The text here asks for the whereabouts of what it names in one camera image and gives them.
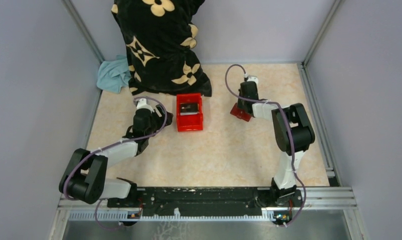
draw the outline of black blanket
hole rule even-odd
[[[133,95],[201,93],[211,83],[196,54],[191,22],[205,0],[114,0],[111,9],[127,50]]]

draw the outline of beige tabletop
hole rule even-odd
[[[173,112],[172,125],[149,139],[139,156],[109,168],[108,178],[124,178],[144,187],[243,187],[269,186],[277,171],[280,150],[273,124],[252,118],[250,122],[229,114],[237,99],[228,93],[224,73],[229,65],[203,65],[211,79],[212,97],[203,97],[204,130],[178,132],[176,97],[142,93],[161,101]],[[245,64],[259,78],[259,97],[287,106],[303,103],[308,110],[296,64]],[[230,87],[237,92],[243,73],[233,69]],[[88,148],[96,149],[118,141],[132,125],[135,106],[128,89],[120,94],[104,91]],[[328,186],[318,141],[305,153],[298,175],[306,186]]]

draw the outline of blue towel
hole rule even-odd
[[[96,86],[102,90],[120,93],[122,87],[129,86],[130,71],[126,56],[118,55],[117,60],[104,61],[99,67]]]

